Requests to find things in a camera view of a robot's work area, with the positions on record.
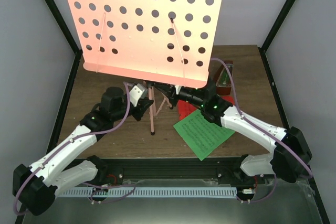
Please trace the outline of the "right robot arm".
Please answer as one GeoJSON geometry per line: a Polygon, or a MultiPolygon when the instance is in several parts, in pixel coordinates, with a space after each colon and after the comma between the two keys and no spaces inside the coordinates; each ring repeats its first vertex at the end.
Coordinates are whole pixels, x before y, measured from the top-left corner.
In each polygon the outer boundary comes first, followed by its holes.
{"type": "Polygon", "coordinates": [[[189,88],[154,82],[172,105],[185,101],[200,110],[209,123],[233,130],[268,151],[263,155],[247,155],[233,170],[233,177],[244,184],[256,175],[275,175],[286,182],[313,177],[308,163],[312,154],[303,133],[296,127],[285,129],[263,122],[242,112],[237,104],[217,94],[216,85],[208,80],[203,88],[189,88]]]}

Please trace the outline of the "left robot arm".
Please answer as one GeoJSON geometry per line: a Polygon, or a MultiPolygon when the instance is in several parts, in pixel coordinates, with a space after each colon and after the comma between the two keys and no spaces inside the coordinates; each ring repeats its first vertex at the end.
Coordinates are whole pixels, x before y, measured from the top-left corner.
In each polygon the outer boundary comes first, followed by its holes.
{"type": "Polygon", "coordinates": [[[107,169],[102,160],[92,156],[79,165],[68,165],[79,154],[96,144],[106,134],[117,130],[131,116],[140,121],[153,104],[148,89],[134,84],[129,89],[109,87],[101,101],[93,106],[73,132],[44,157],[29,166],[20,164],[13,173],[13,211],[21,215],[17,204],[26,206],[33,215],[45,212],[65,191],[86,182],[102,184],[107,169]]]}

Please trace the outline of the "reddish-brown wooden metronome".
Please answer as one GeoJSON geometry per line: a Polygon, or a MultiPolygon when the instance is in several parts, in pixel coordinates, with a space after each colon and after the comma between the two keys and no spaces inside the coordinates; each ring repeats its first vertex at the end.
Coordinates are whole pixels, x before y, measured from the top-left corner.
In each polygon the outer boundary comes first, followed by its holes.
{"type": "Polygon", "coordinates": [[[232,84],[229,74],[223,65],[216,70],[213,80],[216,83],[216,90],[219,95],[230,95],[232,84]]]}

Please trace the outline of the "pink music stand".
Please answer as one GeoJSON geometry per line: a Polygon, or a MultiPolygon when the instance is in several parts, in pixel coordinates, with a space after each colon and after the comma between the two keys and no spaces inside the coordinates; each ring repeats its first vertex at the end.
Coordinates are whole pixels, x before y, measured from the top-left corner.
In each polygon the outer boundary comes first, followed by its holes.
{"type": "Polygon", "coordinates": [[[202,88],[222,0],[67,0],[87,71],[202,88]]]}

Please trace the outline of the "green sheet music paper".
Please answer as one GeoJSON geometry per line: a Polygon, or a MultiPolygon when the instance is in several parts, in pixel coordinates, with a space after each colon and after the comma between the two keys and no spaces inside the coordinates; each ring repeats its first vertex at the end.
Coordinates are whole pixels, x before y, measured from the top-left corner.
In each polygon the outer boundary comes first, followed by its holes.
{"type": "Polygon", "coordinates": [[[209,123],[199,110],[174,124],[174,128],[200,161],[235,133],[234,130],[209,123]]]}

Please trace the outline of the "red paper sheet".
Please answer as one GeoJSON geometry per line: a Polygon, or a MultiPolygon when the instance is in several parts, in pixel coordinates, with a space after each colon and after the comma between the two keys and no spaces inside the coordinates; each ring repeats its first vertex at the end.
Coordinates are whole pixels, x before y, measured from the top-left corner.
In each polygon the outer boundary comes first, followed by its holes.
{"type": "MultiPolygon", "coordinates": [[[[230,103],[232,103],[233,105],[235,105],[235,100],[232,96],[230,95],[223,95],[222,98],[225,101],[228,101],[230,103]]],[[[179,101],[177,103],[177,108],[178,108],[178,112],[179,112],[179,120],[183,120],[184,118],[186,118],[187,116],[189,116],[191,113],[193,113],[194,111],[197,110],[196,107],[194,107],[193,105],[185,102],[185,101],[179,101]]]]}

